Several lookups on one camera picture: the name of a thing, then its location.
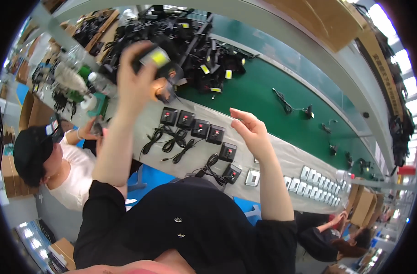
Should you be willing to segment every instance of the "small black component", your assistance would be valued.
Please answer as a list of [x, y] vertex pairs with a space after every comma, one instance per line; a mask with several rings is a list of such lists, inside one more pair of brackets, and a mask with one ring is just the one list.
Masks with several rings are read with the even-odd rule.
[[188, 111], [181, 111], [179, 113], [178, 121], [176, 126], [182, 129], [190, 130], [192, 128], [192, 122], [195, 119], [195, 114]]
[[350, 152], [346, 152], [346, 159], [347, 159], [347, 164], [348, 164], [348, 168], [353, 167], [353, 157], [350, 155]]
[[160, 123], [174, 126], [177, 117], [178, 117], [177, 109], [174, 109], [171, 107], [165, 107], [163, 108], [163, 112], [161, 113]]
[[314, 117], [314, 113], [312, 112], [312, 105], [310, 105], [309, 107], [307, 107], [304, 110], [304, 113], [306, 114], [307, 119], [312, 119]]
[[228, 144], [226, 142], [222, 143], [221, 152], [219, 153], [219, 160], [232, 163], [234, 156], [236, 155], [237, 146]]
[[233, 164], [229, 164], [222, 176], [228, 181], [228, 183], [234, 184], [241, 172], [242, 170], [240, 168]]
[[336, 156], [336, 152], [338, 151], [338, 146], [337, 145], [329, 145], [330, 147], [330, 155], [331, 156]]
[[222, 144], [224, 133], [225, 133], [225, 128], [218, 127], [216, 125], [211, 124], [206, 141], [215, 145], [220, 145]]
[[208, 134], [209, 125], [209, 121], [200, 119], [193, 120], [193, 126], [190, 135], [192, 135], [193, 137], [205, 139]]

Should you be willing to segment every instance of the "fluorescent light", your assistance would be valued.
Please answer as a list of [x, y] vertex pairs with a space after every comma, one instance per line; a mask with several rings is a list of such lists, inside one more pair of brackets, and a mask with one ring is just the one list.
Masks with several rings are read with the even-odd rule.
[[23, 234], [26, 238], [30, 238], [33, 236], [34, 233], [31, 232], [29, 228], [25, 228], [25, 230], [23, 230]]
[[41, 246], [41, 243], [36, 239], [36, 238], [33, 238], [32, 239], [32, 247], [34, 248], [34, 249], [37, 249], [38, 247], [40, 247]]
[[406, 50], [397, 52], [394, 59], [399, 63], [403, 74], [412, 68], [411, 61], [409, 61], [408, 52]]
[[386, 37], [388, 37], [388, 45], [392, 45], [399, 40], [399, 37], [397, 36], [396, 30], [392, 26], [391, 21], [388, 19], [385, 12], [378, 4], [371, 6], [371, 8], [368, 10], [368, 14], [370, 14], [370, 17], [376, 27]]
[[417, 147], [417, 140], [409, 141], [408, 147], [409, 148]]
[[403, 80], [403, 84], [408, 91], [408, 96], [414, 95], [417, 93], [417, 81], [414, 76]]
[[414, 115], [417, 113], [417, 99], [407, 102], [405, 106], [409, 109], [409, 111]]

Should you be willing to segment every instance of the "black cable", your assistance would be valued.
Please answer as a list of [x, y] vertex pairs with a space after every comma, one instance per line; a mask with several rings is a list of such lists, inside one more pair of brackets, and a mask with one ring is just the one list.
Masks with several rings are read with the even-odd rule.
[[293, 111], [303, 111], [304, 108], [293, 108], [289, 103], [285, 100], [285, 95], [281, 93], [280, 91], [276, 91], [274, 88], [272, 90], [275, 92], [277, 97], [280, 99], [280, 101], [283, 104], [283, 109], [285, 110], [286, 114], [291, 114]]
[[154, 130], [154, 134], [152, 134], [152, 137], [151, 136], [147, 136], [149, 139], [150, 139], [150, 141], [149, 141], [149, 143], [147, 143], [142, 149], [141, 149], [141, 151], [140, 151], [140, 155], [139, 155], [139, 157], [138, 157], [138, 160], [140, 161], [140, 157], [141, 157], [141, 154], [143, 153], [144, 155], [146, 155], [146, 154], [148, 154], [149, 153], [149, 150], [151, 149], [151, 146], [153, 145], [153, 144], [155, 144], [159, 139], [161, 139], [161, 137], [163, 136], [163, 129], [162, 129], [162, 127], [159, 127], [159, 128], [157, 128], [157, 129], [155, 129]]
[[216, 182], [220, 185], [223, 186], [225, 188], [225, 186], [227, 185], [228, 181], [227, 178], [230, 178], [231, 176], [222, 176], [222, 175], [217, 175], [216, 172], [212, 171], [211, 167], [218, 162], [219, 156], [218, 154], [212, 154], [205, 166], [203, 168], [199, 168], [200, 171], [195, 175], [196, 177], [202, 177], [204, 175], [209, 175], [209, 176], [213, 176], [216, 180]]
[[187, 129], [177, 129], [175, 132], [172, 132], [169, 128], [166, 129], [165, 132], [172, 136], [173, 138], [168, 140], [166, 144], [163, 146], [164, 152], [171, 152], [175, 143], [177, 143], [180, 147], [186, 147], [186, 140], [184, 139], [187, 136]]
[[175, 156], [173, 156], [172, 158], [164, 158], [164, 159], [161, 159], [161, 161], [167, 161], [167, 160], [170, 160], [170, 159], [173, 159], [172, 160], [172, 162], [173, 163], [178, 163], [180, 160], [181, 160], [181, 158], [183, 157], [183, 155], [189, 150], [189, 149], [191, 149], [192, 147], [194, 147], [198, 142], [200, 142], [200, 141], [202, 141], [202, 140], [204, 140], [204, 139], [201, 139], [201, 140], [199, 140], [199, 141], [196, 141], [195, 139], [190, 139], [189, 140], [189, 142], [187, 143], [187, 145], [184, 147], [184, 149], [180, 152], [180, 153], [178, 153], [177, 155], [175, 155]]

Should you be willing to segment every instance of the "woman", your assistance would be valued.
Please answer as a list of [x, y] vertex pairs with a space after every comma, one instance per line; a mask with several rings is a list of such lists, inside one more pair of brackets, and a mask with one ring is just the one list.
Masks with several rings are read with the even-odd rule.
[[[44, 184], [66, 208], [82, 211], [93, 181], [91, 172], [96, 154], [102, 143], [102, 139], [96, 141], [97, 137], [90, 134], [94, 121], [95, 118], [91, 118], [84, 127], [67, 131], [59, 143], [53, 143], [46, 126], [32, 126], [21, 131], [13, 154], [19, 176], [31, 187]], [[85, 140], [83, 149], [76, 146], [80, 140]], [[129, 175], [140, 165], [133, 160]]]
[[195, 177], [156, 187], [125, 211], [134, 123], [156, 73], [149, 63], [135, 75], [131, 61], [150, 45], [136, 43], [121, 56], [118, 107], [93, 170], [74, 248], [76, 267], [86, 269], [77, 273], [293, 274], [292, 203], [265, 124], [251, 113], [230, 109], [231, 126], [260, 162], [262, 220], [255, 227], [230, 197]]
[[347, 217], [347, 212], [343, 211], [329, 221], [327, 214], [295, 211], [300, 245], [296, 260], [306, 261], [311, 256], [321, 262], [335, 262], [342, 258], [363, 256], [370, 246], [370, 229], [361, 227], [356, 233], [341, 238]]

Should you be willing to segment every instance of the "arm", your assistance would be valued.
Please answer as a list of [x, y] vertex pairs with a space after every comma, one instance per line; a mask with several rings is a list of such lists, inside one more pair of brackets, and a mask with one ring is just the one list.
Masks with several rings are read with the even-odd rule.
[[93, 180], [116, 187], [124, 196], [133, 152], [134, 123], [149, 100], [150, 85], [156, 73], [155, 66], [148, 64], [135, 75], [131, 62], [149, 45], [151, 43], [146, 41], [135, 43], [122, 53], [117, 75], [117, 111], [109, 125], [107, 137], [103, 140], [92, 174]]
[[293, 207], [265, 124], [249, 112], [230, 108], [231, 126], [260, 163], [260, 204], [263, 220], [293, 221]]
[[66, 143], [69, 145], [77, 145], [80, 140], [96, 140], [96, 136], [90, 133], [91, 127], [95, 121], [96, 117], [91, 118], [85, 126], [80, 129], [70, 130], [64, 134], [64, 138], [61, 143]]

